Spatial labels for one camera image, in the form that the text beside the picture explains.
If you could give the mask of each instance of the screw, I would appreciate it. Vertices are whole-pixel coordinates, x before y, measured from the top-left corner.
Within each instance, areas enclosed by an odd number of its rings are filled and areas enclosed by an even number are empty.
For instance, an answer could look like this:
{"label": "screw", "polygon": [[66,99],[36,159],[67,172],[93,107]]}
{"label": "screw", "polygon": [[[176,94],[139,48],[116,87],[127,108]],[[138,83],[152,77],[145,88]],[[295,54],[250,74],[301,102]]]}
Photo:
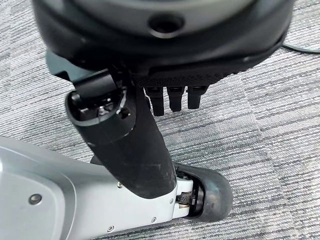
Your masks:
{"label": "screw", "polygon": [[116,186],[117,186],[118,188],[122,189],[124,185],[123,185],[121,182],[118,181],[118,183],[116,184]]}
{"label": "screw", "polygon": [[110,227],[108,227],[107,232],[111,233],[113,230],[115,230],[115,226],[110,226]]}
{"label": "screw", "polygon": [[40,194],[33,194],[29,197],[29,203],[31,205],[36,205],[41,202],[42,196]]}
{"label": "screw", "polygon": [[100,106],[98,112],[99,112],[99,115],[101,115],[101,116],[109,113],[109,112],[105,109],[104,106]]}

